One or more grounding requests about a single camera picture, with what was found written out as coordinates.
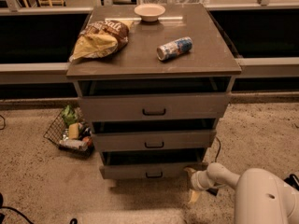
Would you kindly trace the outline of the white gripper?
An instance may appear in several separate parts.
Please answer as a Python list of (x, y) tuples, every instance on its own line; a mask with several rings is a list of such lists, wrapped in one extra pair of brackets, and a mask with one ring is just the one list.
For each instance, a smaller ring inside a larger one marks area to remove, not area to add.
[(188, 204), (196, 203), (200, 197), (200, 191), (213, 188), (216, 184), (214, 180), (208, 177), (207, 171), (196, 171), (192, 167), (185, 167), (184, 171), (191, 177), (191, 186), (194, 189), (189, 191), (190, 199)]

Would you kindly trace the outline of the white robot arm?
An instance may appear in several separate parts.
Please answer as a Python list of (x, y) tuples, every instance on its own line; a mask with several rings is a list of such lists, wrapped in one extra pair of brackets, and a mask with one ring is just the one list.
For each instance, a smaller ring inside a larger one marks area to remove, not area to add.
[(184, 170), (190, 179), (189, 203), (195, 203), (201, 191), (226, 185), (235, 191), (234, 224), (299, 224), (299, 191), (264, 169), (238, 175), (212, 162), (205, 171)]

